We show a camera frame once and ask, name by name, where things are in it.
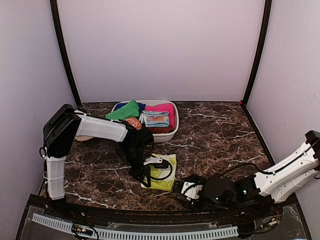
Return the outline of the right black frame post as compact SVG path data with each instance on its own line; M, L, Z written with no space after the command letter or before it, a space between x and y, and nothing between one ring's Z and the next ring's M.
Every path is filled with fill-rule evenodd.
M258 69L260 66L261 58L263 55L263 50L265 46L265 41L267 37L268 32L268 26L270 21L270 15L271 15L271 8L272 8L272 0L265 0L264 1L264 8L263 8L263 15L262 15L262 21L261 21L261 27L257 42L257 47L253 59L252 68L250 71L248 83L244 92L243 99L241 101L241 107L244 109L247 107L247 104L249 102L255 80L257 77Z

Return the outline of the cream yellow-green patterned towel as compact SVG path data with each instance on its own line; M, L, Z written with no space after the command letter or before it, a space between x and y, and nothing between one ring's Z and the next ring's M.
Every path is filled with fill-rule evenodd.
M154 168L152 165L145 165L150 167L150 186L145 186L142 183L140 187L142 189L161 190L171 192L175 182L176 168L177 168L177 156L176 154L156 154L151 156L162 157L169 162L169 167L166 169Z

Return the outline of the green microfiber towel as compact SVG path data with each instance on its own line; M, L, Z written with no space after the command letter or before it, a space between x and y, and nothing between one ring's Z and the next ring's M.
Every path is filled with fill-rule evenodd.
M131 100L121 108L108 113L105 118L108 120L126 120L131 117L138 117L140 108L135 100Z

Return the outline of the blue rolled towel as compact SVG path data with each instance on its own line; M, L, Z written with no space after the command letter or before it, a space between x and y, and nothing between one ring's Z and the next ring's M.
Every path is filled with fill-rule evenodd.
M114 107L114 111L122 108L126 104L127 104L126 102L122 102L122 103L120 102L120 103L116 104L115 107ZM138 107L139 107L139 112L142 113L145 110L146 105L141 103L141 102L138 102L137 104L138 104Z

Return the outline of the white plastic basin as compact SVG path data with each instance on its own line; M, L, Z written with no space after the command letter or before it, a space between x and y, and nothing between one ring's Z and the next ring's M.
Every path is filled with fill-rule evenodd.
M179 128L178 109L167 100L122 101L105 118L124 121L155 143L170 141Z

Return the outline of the small circuit board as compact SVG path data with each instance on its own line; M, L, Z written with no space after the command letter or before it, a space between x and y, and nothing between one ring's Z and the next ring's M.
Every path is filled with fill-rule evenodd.
M76 237L91 237L94 234L94 231L91 228L88 228L83 225L73 224L71 226L71 232Z

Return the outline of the light blue striped towel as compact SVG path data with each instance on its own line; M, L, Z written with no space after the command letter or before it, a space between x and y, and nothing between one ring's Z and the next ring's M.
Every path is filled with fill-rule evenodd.
M138 120L147 128L166 128L170 125L169 112L143 110Z

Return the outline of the orange cartoon rolled towel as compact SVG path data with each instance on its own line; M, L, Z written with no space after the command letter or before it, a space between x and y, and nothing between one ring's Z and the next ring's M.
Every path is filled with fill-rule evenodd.
M128 122L131 126L133 126L135 129L140 130L142 128L141 122L136 117L130 117L125 119L126 122Z

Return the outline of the left black frame post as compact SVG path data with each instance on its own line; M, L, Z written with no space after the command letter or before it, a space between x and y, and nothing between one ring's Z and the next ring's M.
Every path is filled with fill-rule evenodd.
M56 34L56 39L60 51L60 56L62 59L63 67L66 73L66 77L68 80L68 84L74 99L74 102L77 107L80 107L82 105L82 101L80 98L79 91L76 86L75 78L73 76L69 56L67 53L67 47L64 39L62 24L60 20L60 14L59 14L59 8L58 8L58 1L57 0L50 0L50 8L51 8L51 15L54 25L54 30Z

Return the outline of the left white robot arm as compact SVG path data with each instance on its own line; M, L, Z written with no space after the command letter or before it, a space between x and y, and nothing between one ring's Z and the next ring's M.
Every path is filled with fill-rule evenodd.
M44 178L47 194L53 202L51 210L60 218L67 218L70 206L65 197L65 161L76 137L105 139L120 144L129 174L145 187L150 187L151 177L145 166L145 146L153 143L153 134L146 128L136 129L125 120L110 120L88 115L64 104L44 125L40 156L46 164Z

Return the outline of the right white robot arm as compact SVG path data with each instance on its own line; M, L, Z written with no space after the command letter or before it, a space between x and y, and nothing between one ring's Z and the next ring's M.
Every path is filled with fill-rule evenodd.
M255 213L266 217L275 204L284 202L320 172L320 133L310 130L306 141L291 155L266 170L232 181L221 173L206 179L193 174L176 180L172 190L185 196L181 204L201 209L207 203L218 208L255 206Z

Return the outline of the black frame post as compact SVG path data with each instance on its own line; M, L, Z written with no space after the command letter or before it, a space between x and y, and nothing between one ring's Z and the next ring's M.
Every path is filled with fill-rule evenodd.
M250 71L248 83L244 92L243 99L241 101L241 107L244 109L247 107L247 104L249 102L255 80L257 77L258 69L260 66L261 58L263 55L263 50L265 46L265 41L267 37L268 32L268 26L270 21L270 15L271 15L271 8L272 8L272 0L265 0L264 1L264 8L263 8L263 15L262 15L262 21L261 21L261 27L257 42L257 47L253 59L252 68Z
M57 0L50 0L50 8L51 8L51 15L54 25L54 30L56 34L56 39L60 51L60 56L62 59L63 67L66 73L66 77L68 80L68 84L74 99L74 102L77 107L80 107L82 105L82 101L80 98L79 91L76 86L75 78L73 76L69 56L67 53L67 47L64 39L62 24L60 20L60 14L59 14L59 8L58 8L58 1Z

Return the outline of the pink rolled towel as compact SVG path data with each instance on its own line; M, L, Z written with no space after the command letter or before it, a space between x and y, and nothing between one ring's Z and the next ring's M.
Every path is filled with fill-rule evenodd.
M147 105L144 110L152 112L168 112L169 124L173 127L175 126L175 109L172 103L157 104L154 106Z

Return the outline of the dark red rolled towel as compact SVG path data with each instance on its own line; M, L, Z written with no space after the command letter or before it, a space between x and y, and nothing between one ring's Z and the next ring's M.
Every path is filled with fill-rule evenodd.
M168 134L175 130L175 128L171 125L167 127L146 127L144 125L143 128L148 129L152 134Z

